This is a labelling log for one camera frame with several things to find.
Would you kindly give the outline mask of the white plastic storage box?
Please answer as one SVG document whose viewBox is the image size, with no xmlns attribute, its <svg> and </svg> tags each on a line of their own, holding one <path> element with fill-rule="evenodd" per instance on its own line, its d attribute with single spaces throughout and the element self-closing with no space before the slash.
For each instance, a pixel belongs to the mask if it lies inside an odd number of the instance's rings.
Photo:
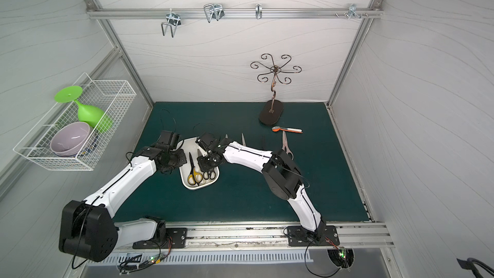
<svg viewBox="0 0 494 278">
<path fill-rule="evenodd" d="M 206 151 L 199 147 L 196 138 L 182 141 L 181 149 L 185 153 L 186 162 L 179 170 L 182 184 L 187 189 L 198 190 L 216 183 L 219 179 L 219 168 L 202 170 L 199 166 L 199 159 L 206 156 Z"/>
</svg>

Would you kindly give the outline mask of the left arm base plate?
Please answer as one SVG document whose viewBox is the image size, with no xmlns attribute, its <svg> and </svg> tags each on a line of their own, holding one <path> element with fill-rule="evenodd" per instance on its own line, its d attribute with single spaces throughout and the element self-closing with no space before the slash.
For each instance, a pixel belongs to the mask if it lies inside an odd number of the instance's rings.
<svg viewBox="0 0 494 278">
<path fill-rule="evenodd" d="M 182 249 L 186 246 L 187 232 L 187 228 L 167 228 L 166 231 L 161 230 L 161 233 L 153 239 L 133 243 L 132 248 L 135 250 L 168 249 L 169 247 Z"/>
</svg>

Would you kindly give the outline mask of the grey pink handled scissors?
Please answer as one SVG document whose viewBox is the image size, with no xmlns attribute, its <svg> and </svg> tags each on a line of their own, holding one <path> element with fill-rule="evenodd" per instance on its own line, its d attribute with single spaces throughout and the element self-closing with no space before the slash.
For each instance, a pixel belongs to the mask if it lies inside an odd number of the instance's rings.
<svg viewBox="0 0 494 278">
<path fill-rule="evenodd" d="M 283 149 L 283 151 L 285 151 L 291 157 L 291 159 L 294 159 L 294 155 L 293 155 L 292 151 L 290 150 L 290 148 L 288 146 L 288 138 L 286 136 L 286 132 L 285 131 L 283 131 L 283 146 L 282 146 L 282 149 Z"/>
</svg>

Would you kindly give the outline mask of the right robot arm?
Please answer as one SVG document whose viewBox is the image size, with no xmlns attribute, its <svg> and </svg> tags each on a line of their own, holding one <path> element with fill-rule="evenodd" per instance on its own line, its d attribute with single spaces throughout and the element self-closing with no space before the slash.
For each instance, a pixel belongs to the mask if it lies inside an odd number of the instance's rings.
<svg viewBox="0 0 494 278">
<path fill-rule="evenodd" d="M 271 192 L 290 204 L 309 237 L 319 240 L 324 235 L 325 221 L 306 192 L 301 170 L 288 153 L 282 149 L 262 151 L 227 138 L 207 140 L 202 136 L 196 139 L 196 143 L 206 153 L 198 157 L 202 171 L 210 171 L 228 162 L 261 173 Z"/>
</svg>

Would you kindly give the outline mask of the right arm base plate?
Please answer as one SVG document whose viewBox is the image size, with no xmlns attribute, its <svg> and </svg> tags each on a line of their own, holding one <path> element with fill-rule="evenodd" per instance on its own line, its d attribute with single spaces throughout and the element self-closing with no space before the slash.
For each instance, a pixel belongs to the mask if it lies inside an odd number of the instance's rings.
<svg viewBox="0 0 494 278">
<path fill-rule="evenodd" d="M 334 247 L 340 245 L 337 228 L 333 225 L 320 225 L 314 232 L 301 226 L 288 226 L 283 231 L 290 247 Z"/>
</svg>

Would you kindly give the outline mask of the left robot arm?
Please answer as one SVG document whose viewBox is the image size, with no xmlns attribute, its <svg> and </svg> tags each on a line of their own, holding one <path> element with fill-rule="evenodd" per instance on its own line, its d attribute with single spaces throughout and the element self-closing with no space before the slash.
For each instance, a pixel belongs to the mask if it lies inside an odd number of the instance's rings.
<svg viewBox="0 0 494 278">
<path fill-rule="evenodd" d="M 146 216 L 134 221 L 114 222 L 118 209 L 139 186 L 157 171 L 186 164 L 182 149 L 144 147 L 114 178 L 82 201 L 69 202 L 62 211 L 59 250 L 94 262 L 103 261 L 116 248 L 153 241 L 168 241 L 165 221 Z"/>
</svg>

